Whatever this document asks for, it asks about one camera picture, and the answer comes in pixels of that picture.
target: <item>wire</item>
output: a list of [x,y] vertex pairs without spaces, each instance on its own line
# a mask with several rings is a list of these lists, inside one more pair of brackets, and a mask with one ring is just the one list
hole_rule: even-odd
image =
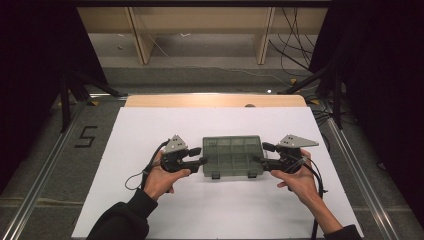
[[287,45],[287,47],[289,47],[289,48],[293,48],[293,49],[296,49],[296,50],[299,50],[299,51],[305,51],[305,52],[307,52],[307,53],[312,53],[311,51],[302,50],[301,48],[298,48],[298,47],[294,47],[294,46],[292,46],[292,45],[289,45],[287,42],[285,42],[285,41],[281,38],[280,34],[278,34],[278,38],[280,39],[280,41],[281,41],[281,42],[283,42],[284,44],[286,44],[286,45]]
[[324,124],[325,122],[327,122],[327,120],[328,120],[329,118],[330,118],[330,117],[327,117],[327,118],[325,118],[324,120],[322,120],[322,121],[320,121],[320,122],[317,122],[318,127],[321,127],[321,125],[322,125],[322,124]]
[[299,28],[298,28],[298,25],[297,25],[297,7],[294,8],[294,21],[293,21],[293,25],[291,24],[289,18],[287,17],[287,14],[286,14],[286,11],[284,10],[284,8],[281,8],[281,9],[283,10],[284,17],[286,18],[286,21],[287,21],[287,23],[289,24],[289,27],[290,27],[290,35],[289,35],[289,38],[287,39],[287,43],[289,42],[290,37],[293,34],[293,36],[296,38],[297,42],[299,43],[299,47],[302,50],[302,55],[303,55],[306,63],[308,63],[308,61],[310,62],[309,56],[306,54],[305,49],[303,48],[302,42],[300,40]]
[[312,110],[312,113],[314,115],[318,115],[318,114],[328,114],[327,111],[323,111],[323,110]]
[[[303,166],[305,166],[309,171],[312,172],[312,174],[316,177],[317,181],[318,181],[318,195],[323,198],[324,197],[324,193],[327,192],[324,190],[324,184],[322,182],[322,178],[321,178],[321,173],[319,172],[319,169],[317,167],[317,165],[310,159],[308,158],[315,166],[315,168],[317,169],[318,173],[314,171],[314,169],[312,169],[312,167],[310,167],[308,164],[304,163]],[[311,240],[315,240],[317,238],[317,231],[318,231],[318,222],[316,219],[314,219],[314,224],[312,227],[312,234],[311,234]]]
[[[141,171],[140,173],[137,173],[137,174],[135,174],[135,175],[132,175],[131,177],[129,177],[128,179],[127,179],[127,181],[125,181],[125,188],[127,188],[128,190],[136,190],[137,188],[141,188],[141,189],[144,189],[144,186],[146,185],[146,179],[147,179],[147,176],[149,175],[149,173],[150,173],[150,171],[152,170],[152,168],[153,168],[153,161],[155,160],[155,157],[156,157],[156,155],[159,153],[159,151],[160,151],[160,149],[162,148],[162,147],[164,147],[164,146],[166,146],[166,144],[168,144],[168,142],[170,141],[170,139],[168,139],[167,141],[165,141],[165,142],[163,142],[163,143],[161,143],[160,145],[159,145],[159,147],[156,149],[156,151],[153,153],[153,156],[152,156],[152,158],[150,159],[150,162],[149,162],[149,164],[147,164],[147,166],[143,169],[143,171]],[[135,188],[129,188],[128,187],[128,181],[129,180],[131,180],[132,178],[134,178],[134,177],[137,177],[137,176],[140,176],[141,174],[143,174],[143,178],[142,178],[142,180],[141,180],[141,183],[137,186],[137,187],[135,187]]]
[[315,45],[312,43],[311,39],[309,39],[308,35],[305,35],[306,39],[308,39],[309,43],[312,45],[313,48],[315,48]]
[[[159,49],[159,51],[161,51],[162,52],[162,54],[163,55],[165,55],[166,57],[168,57],[168,58],[171,58],[160,46],[159,46],[159,44],[152,38],[152,36],[150,36],[150,34],[147,34],[147,36],[150,38],[150,40],[152,40],[152,42],[153,42],[153,44]],[[284,82],[283,80],[281,80],[281,79],[279,79],[278,77],[276,77],[276,76],[273,76],[273,75],[264,75],[264,74],[255,74],[255,73],[251,73],[251,72],[247,72],[247,71],[244,71],[244,70],[239,70],[239,69],[225,69],[225,68],[220,68],[220,67],[201,67],[201,66],[182,66],[182,65],[179,65],[179,64],[176,64],[175,62],[173,62],[172,60],[171,60],[171,62],[172,62],[172,64],[174,65],[174,66],[176,66],[176,67],[179,67],[179,68],[201,68],[201,69],[219,69],[219,70],[223,70],[223,71],[228,71],[228,72],[241,72],[241,73],[246,73],[246,74],[249,74],[249,75],[251,75],[251,76],[255,76],[255,77],[270,77],[270,78],[274,78],[274,79],[276,79],[276,80],[278,80],[278,81],[280,81],[281,83],[283,83],[284,85],[286,85],[286,86],[288,86],[288,87],[291,87],[291,85],[290,84],[288,84],[288,83],[286,83],[286,82]]]
[[321,136],[325,141],[325,145],[327,145],[327,151],[330,152],[330,140],[328,140],[327,136],[325,136],[324,133],[321,133]]
[[284,55],[285,57],[287,57],[288,59],[292,60],[293,62],[295,62],[297,65],[301,66],[302,68],[308,70],[308,67],[306,67],[305,65],[301,64],[300,62],[294,60],[292,57],[290,57],[289,55],[285,54],[283,51],[281,51],[280,49],[278,49],[272,42],[271,40],[268,40],[269,43],[271,43],[271,45],[275,48],[275,50],[277,50],[277,52],[281,53],[281,55]]
[[284,69],[284,66],[283,66],[283,55],[281,55],[281,58],[280,58],[280,64],[281,64],[281,69],[285,72],[285,73],[287,73],[287,74],[289,74],[289,75],[292,75],[292,76],[295,76],[295,77],[309,77],[309,76],[306,76],[306,75],[299,75],[299,74],[294,74],[294,73],[289,73],[289,72],[287,72],[286,71],[286,69]]

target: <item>left hand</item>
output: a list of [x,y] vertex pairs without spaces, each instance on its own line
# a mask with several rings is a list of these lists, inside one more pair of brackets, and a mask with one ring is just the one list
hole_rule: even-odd
[[187,177],[191,171],[189,169],[181,169],[178,172],[169,173],[160,166],[162,152],[159,152],[155,157],[156,167],[152,168],[146,180],[144,192],[147,193],[153,200],[157,201],[164,193],[174,193],[173,184],[180,178]]

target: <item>black cable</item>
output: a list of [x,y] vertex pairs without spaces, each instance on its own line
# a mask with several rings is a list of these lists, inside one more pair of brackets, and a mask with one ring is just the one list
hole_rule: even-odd
[[278,49],[272,42],[271,40],[268,40],[269,43],[271,43],[271,45],[275,48],[275,50],[277,50],[277,52],[279,52],[281,55],[284,55],[285,57],[287,57],[288,59],[292,60],[293,62],[295,62],[297,65],[301,66],[302,68],[308,70],[308,67],[306,67],[305,65],[301,64],[300,62],[296,61],[295,59],[293,59],[292,57],[290,57],[289,55],[284,53],[284,50],[281,51],[280,49]]
[[300,48],[302,49],[302,54],[303,57],[305,58],[306,63],[309,65],[309,63],[311,62],[311,59],[309,58],[308,54],[306,54],[305,49],[303,48],[302,45],[302,41],[300,40],[300,35],[299,35],[299,27],[297,26],[297,7],[294,8],[294,22],[293,22],[293,27],[296,25],[296,32],[297,32],[297,42],[299,43]]
[[[161,143],[160,145],[159,145],[159,147],[156,149],[156,151],[153,153],[153,156],[152,156],[152,158],[150,159],[150,162],[149,162],[149,164],[147,164],[147,166],[143,169],[143,171],[141,171],[140,173],[137,173],[137,174],[135,174],[135,175],[132,175],[131,177],[129,177],[128,179],[127,179],[127,181],[125,181],[125,188],[127,188],[128,190],[136,190],[137,188],[141,188],[141,189],[144,189],[144,186],[146,185],[146,180],[147,180],[147,176],[149,175],[149,173],[150,173],[150,171],[152,170],[152,168],[153,168],[153,161],[155,160],[155,157],[156,157],[156,155],[159,153],[159,151],[160,151],[160,149],[162,148],[162,147],[164,147],[164,146],[166,146],[166,144],[168,144],[168,142],[170,141],[170,139],[168,139],[167,141],[165,141],[165,142],[163,142],[163,143]],[[141,180],[141,183],[137,186],[137,187],[135,187],[135,188],[129,188],[128,186],[127,186],[127,183],[128,183],[128,181],[131,179],[131,178],[133,178],[133,177],[137,177],[137,176],[140,176],[141,174],[143,174],[143,178],[142,178],[142,180]]]
[[289,72],[287,72],[287,70],[286,70],[286,69],[284,69],[284,66],[283,66],[283,55],[281,55],[280,60],[281,60],[281,62],[280,62],[280,64],[281,64],[281,69],[282,69],[285,73],[287,73],[288,75],[292,75],[292,76],[295,76],[295,77],[309,77],[309,75],[299,75],[299,74],[294,74],[294,73],[289,73]]
[[285,42],[285,41],[281,38],[280,34],[278,34],[278,38],[280,39],[280,41],[281,41],[281,42],[283,42],[284,44],[286,44],[286,45],[287,45],[287,47],[289,47],[289,48],[293,48],[293,49],[296,49],[296,50],[299,50],[299,51],[305,51],[305,52],[307,52],[307,53],[311,53],[311,54],[312,54],[312,52],[311,52],[311,51],[302,50],[301,48],[297,48],[297,47],[294,47],[294,46],[292,46],[292,45],[289,45],[287,42]]
[[316,117],[316,118],[315,118],[315,121],[321,120],[321,119],[323,119],[323,118],[325,118],[325,119],[327,120],[327,119],[329,119],[330,117],[329,117],[328,115],[319,116],[319,117]]
[[322,138],[325,141],[325,145],[327,145],[327,151],[330,152],[330,140],[328,140],[327,136],[324,135],[324,133],[321,133]]
[[308,39],[309,43],[312,45],[313,48],[315,48],[315,45],[312,43],[311,39],[309,39],[308,35],[305,34],[306,39]]
[[300,41],[299,28],[297,26],[297,7],[294,8],[294,21],[293,21],[293,25],[290,23],[290,20],[287,17],[287,14],[286,14],[286,11],[284,10],[284,8],[282,8],[282,10],[283,10],[284,17],[286,18],[286,21],[287,21],[287,23],[290,26],[290,35],[289,35],[289,38],[287,39],[287,42],[289,42],[291,35],[294,33],[294,37],[296,38],[297,42],[299,43],[299,47],[302,49],[302,55],[303,55],[306,63],[308,63],[308,60],[310,62],[309,56],[305,53],[305,49],[303,48],[302,42]]
[[[308,164],[304,163],[303,166],[305,166],[309,171],[312,172],[312,174],[317,178],[318,181],[318,195],[322,199],[324,196],[324,184],[322,183],[321,173],[316,173],[312,167],[310,167]],[[318,222],[316,219],[314,219],[314,224],[312,227],[312,234],[311,234],[311,240],[316,240],[317,238],[317,231],[318,231]]]
[[329,112],[323,111],[323,110],[312,110],[312,113],[314,115],[318,115],[318,114],[327,114],[328,115]]
[[317,122],[318,127],[321,127],[321,125],[324,124],[325,122],[327,122],[328,119],[329,119],[329,117],[327,117],[326,119],[322,120],[321,122]]

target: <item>black curtain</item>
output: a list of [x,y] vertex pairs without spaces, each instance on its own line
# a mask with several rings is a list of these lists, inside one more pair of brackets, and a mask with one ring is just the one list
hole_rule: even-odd
[[[419,1],[374,2],[366,34],[349,49],[340,73],[355,117],[424,227],[424,8]],[[326,66],[350,19],[363,9],[352,10],[329,10],[311,71]]]
[[1,1],[0,32],[2,192],[49,116],[63,73],[107,81],[76,8]]

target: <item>printed number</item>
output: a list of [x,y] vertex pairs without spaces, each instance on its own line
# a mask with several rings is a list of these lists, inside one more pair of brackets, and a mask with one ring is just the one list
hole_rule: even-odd
[[84,136],[84,134],[85,134],[85,131],[87,129],[96,129],[96,128],[97,128],[97,126],[85,126],[84,129],[82,130],[82,133],[81,133],[79,139],[84,139],[84,140],[88,139],[90,142],[86,145],[75,145],[75,148],[89,148],[89,147],[91,147],[91,144],[93,143],[95,137],[94,136]]

